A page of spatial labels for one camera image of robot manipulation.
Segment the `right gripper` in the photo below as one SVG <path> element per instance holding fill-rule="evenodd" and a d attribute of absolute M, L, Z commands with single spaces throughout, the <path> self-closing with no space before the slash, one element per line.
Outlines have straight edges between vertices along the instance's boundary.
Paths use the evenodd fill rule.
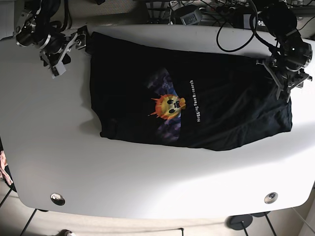
<path fill-rule="evenodd" d="M 82 50 L 89 39 L 88 27 L 83 26 L 70 36 L 60 34 L 50 36 L 48 44 L 40 50 L 39 57 L 44 67 L 49 70 L 66 70 L 65 65 L 71 62 L 68 53 L 72 48 Z"/>

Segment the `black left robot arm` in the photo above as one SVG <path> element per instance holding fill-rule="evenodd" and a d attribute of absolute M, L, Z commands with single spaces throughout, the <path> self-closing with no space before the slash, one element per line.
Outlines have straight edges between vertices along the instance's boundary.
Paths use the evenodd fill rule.
<path fill-rule="evenodd" d="M 307 79 L 312 80 L 304 71 L 312 60 L 312 46 L 302 40 L 297 29 L 296 16 L 284 1 L 264 0 L 259 11 L 257 17 L 262 19 L 269 33 L 280 45 L 274 46 L 256 34 L 256 38 L 271 52 L 270 58 L 259 63 L 265 67 L 278 87 L 276 98 L 289 101 L 293 88 L 302 87 Z"/>

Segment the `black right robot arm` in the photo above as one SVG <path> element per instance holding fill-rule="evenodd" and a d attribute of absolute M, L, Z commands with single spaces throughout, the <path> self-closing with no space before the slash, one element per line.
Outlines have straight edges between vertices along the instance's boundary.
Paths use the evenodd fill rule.
<path fill-rule="evenodd" d="M 49 67 L 54 78 L 65 73 L 65 65 L 71 62 L 68 52 L 72 48 L 77 50 L 85 48 L 89 37 L 86 26 L 69 36 L 64 34 L 72 26 L 67 0 L 63 2 L 63 22 L 51 21 L 60 5 L 60 0 L 26 1 L 14 31 L 17 45 L 36 47 L 43 66 Z"/>

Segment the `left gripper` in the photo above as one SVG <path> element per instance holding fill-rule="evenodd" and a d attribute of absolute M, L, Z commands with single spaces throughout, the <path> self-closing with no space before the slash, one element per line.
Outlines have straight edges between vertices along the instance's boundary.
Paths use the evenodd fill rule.
<path fill-rule="evenodd" d="M 275 82 L 277 100 L 285 99 L 287 103 L 294 88 L 302 88 L 305 80 L 313 80 L 303 66 L 297 65 L 295 69 L 291 69 L 275 58 L 257 59 L 256 64 L 263 65 Z"/>

